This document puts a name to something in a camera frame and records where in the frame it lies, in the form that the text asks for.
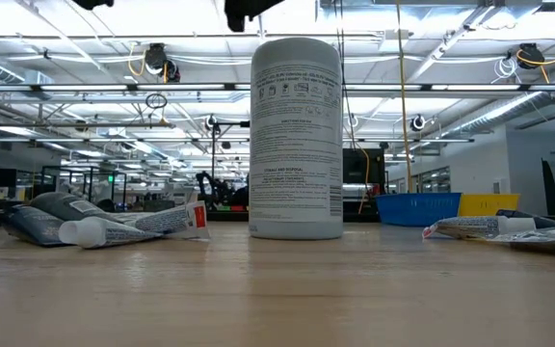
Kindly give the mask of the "blue plastic basket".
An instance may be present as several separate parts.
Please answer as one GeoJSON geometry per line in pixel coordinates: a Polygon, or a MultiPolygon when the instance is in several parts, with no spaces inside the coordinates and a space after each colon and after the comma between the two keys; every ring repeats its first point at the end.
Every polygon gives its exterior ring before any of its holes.
{"type": "Polygon", "coordinates": [[[380,221],[400,227],[427,227],[456,217],[461,193],[409,193],[376,196],[380,221]]]}

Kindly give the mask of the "white toothpaste tube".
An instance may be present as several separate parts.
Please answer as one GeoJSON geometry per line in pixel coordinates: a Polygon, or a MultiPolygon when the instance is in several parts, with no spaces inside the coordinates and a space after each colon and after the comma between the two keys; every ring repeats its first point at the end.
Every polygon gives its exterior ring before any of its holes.
{"type": "Polygon", "coordinates": [[[422,232],[424,239],[435,233],[457,239],[492,239],[502,234],[531,231],[536,228],[533,218],[506,216],[453,217],[442,219],[422,232]]]}
{"type": "Polygon", "coordinates": [[[67,221],[58,230],[61,242],[83,249],[100,249],[143,242],[162,237],[161,233],[142,231],[99,217],[87,217],[81,221],[67,221]]]}

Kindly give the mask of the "white plastic cup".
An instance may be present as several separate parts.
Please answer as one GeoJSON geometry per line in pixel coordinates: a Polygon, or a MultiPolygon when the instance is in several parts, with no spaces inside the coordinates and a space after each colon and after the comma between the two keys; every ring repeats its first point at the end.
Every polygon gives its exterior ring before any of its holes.
{"type": "Polygon", "coordinates": [[[340,59],[330,44],[287,38],[256,49],[251,60],[251,236],[342,236],[342,101],[340,59]]]}

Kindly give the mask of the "grey squeeze tube with label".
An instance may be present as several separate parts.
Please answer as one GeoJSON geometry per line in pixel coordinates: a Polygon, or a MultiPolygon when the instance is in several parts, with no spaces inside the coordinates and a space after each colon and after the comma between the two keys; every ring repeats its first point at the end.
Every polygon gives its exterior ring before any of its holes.
{"type": "Polygon", "coordinates": [[[30,205],[63,221],[81,221],[87,217],[98,217],[112,222],[119,222],[119,219],[114,215],[107,213],[87,200],[69,193],[43,193],[33,198],[30,205]]]}

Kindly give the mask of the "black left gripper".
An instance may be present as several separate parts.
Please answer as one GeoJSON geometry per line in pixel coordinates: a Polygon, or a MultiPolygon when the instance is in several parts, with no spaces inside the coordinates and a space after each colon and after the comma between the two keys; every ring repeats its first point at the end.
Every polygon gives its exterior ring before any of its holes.
{"type": "Polygon", "coordinates": [[[284,0],[225,0],[225,17],[232,32],[244,32],[245,21],[253,20],[284,0]]]}

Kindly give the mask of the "long ceiling light bar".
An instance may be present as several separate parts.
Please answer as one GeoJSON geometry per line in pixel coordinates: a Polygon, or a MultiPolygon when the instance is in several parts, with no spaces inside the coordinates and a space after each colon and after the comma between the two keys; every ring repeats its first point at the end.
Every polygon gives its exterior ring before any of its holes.
{"type": "MultiPolygon", "coordinates": [[[[22,92],[221,92],[235,91],[248,92],[250,84],[238,83],[212,83],[212,84],[107,84],[107,85],[81,85],[81,84],[53,84],[53,85],[0,85],[0,93],[22,92]]],[[[404,89],[406,92],[553,92],[555,84],[348,84],[349,92],[397,92],[404,89]]]]}
{"type": "MultiPolygon", "coordinates": [[[[354,138],[356,143],[402,143],[403,139],[389,139],[389,138],[354,138]]],[[[210,138],[90,138],[90,139],[77,139],[77,138],[0,138],[0,143],[52,143],[52,144],[80,144],[80,143],[173,143],[173,144],[190,144],[190,143],[210,143],[214,140],[210,138]]],[[[474,143],[474,139],[410,139],[409,143],[423,143],[423,144],[461,144],[461,143],[474,143]]]]}

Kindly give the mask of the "white tube with red crimp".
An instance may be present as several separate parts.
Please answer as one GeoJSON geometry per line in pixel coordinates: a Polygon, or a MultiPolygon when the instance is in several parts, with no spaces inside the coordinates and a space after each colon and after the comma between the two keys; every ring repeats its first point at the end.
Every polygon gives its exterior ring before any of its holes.
{"type": "Polygon", "coordinates": [[[133,213],[132,219],[125,224],[178,239],[208,240],[210,238],[207,211],[201,201],[159,212],[133,213]]]}

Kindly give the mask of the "black pole stand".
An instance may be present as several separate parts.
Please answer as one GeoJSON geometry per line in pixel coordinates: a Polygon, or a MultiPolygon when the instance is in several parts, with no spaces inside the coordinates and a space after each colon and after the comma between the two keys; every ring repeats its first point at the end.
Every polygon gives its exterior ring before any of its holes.
{"type": "Polygon", "coordinates": [[[211,130],[211,176],[215,177],[216,170],[216,143],[223,137],[233,126],[240,128],[249,128],[251,122],[249,120],[241,121],[218,121],[211,130]]]}

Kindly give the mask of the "yellow plastic basket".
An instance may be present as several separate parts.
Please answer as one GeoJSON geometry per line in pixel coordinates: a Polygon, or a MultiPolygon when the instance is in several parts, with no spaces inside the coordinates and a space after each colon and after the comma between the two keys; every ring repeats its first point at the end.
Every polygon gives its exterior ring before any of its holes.
{"type": "Polygon", "coordinates": [[[492,216],[500,209],[516,210],[519,194],[462,194],[459,217],[492,216]]]}

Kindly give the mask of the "black upright panel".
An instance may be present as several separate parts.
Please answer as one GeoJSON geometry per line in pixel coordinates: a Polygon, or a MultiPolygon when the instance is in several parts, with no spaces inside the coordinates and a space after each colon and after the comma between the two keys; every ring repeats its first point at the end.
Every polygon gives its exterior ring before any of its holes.
{"type": "Polygon", "coordinates": [[[555,180],[546,160],[542,160],[542,177],[547,214],[555,216],[555,180]]]}

